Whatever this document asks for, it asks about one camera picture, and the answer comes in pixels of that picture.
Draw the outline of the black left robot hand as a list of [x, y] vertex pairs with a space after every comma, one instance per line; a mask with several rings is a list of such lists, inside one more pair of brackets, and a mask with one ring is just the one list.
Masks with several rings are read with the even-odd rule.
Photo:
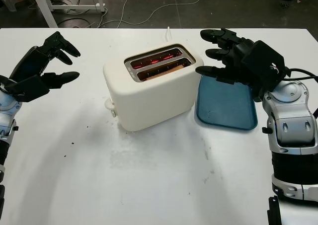
[[66, 72], [57, 75], [44, 73], [44, 70], [55, 58], [66, 65], [72, 65], [73, 62], [68, 55], [79, 57], [80, 52], [57, 31], [45, 39], [42, 46], [32, 47], [16, 65], [9, 78], [15, 82], [21, 82], [37, 75], [49, 89], [61, 88], [62, 85], [77, 79], [80, 74]]

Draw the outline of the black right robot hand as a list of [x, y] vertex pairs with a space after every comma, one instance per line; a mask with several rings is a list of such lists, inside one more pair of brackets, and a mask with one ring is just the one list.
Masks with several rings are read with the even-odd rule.
[[236, 82], [253, 87], [255, 76], [242, 64], [242, 59], [254, 45], [250, 39], [237, 37], [237, 34], [228, 29], [204, 29], [200, 36], [203, 40], [217, 44], [217, 49], [208, 49], [206, 56], [221, 61], [223, 68], [213, 66], [199, 66], [196, 72], [215, 78], [216, 81], [234, 84]]

